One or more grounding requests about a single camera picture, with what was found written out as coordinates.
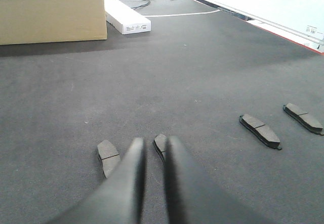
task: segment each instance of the whiteboard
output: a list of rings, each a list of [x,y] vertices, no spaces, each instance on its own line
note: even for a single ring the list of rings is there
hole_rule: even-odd
[[[206,0],[324,44],[324,0]]]

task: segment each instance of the white cable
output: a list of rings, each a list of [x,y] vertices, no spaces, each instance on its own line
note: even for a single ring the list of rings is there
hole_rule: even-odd
[[[219,12],[220,10],[213,10],[208,12],[200,12],[200,13],[189,13],[189,14],[175,14],[175,15],[144,15],[144,17],[172,17],[172,16],[186,16],[186,15],[204,15]]]

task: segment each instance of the cardboard box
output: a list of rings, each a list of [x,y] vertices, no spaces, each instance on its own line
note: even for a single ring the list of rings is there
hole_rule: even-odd
[[[107,39],[104,0],[0,0],[0,45]]]

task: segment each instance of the sticker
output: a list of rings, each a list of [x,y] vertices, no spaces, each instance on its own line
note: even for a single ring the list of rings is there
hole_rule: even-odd
[[[311,26],[311,25],[308,25],[306,27],[306,32],[309,32],[311,34],[315,34],[317,32],[317,27],[314,27],[314,26]]]

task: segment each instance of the white box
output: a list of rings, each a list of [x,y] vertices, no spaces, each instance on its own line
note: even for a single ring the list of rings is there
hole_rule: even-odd
[[[121,34],[151,31],[151,21],[119,0],[105,0],[106,20]]]

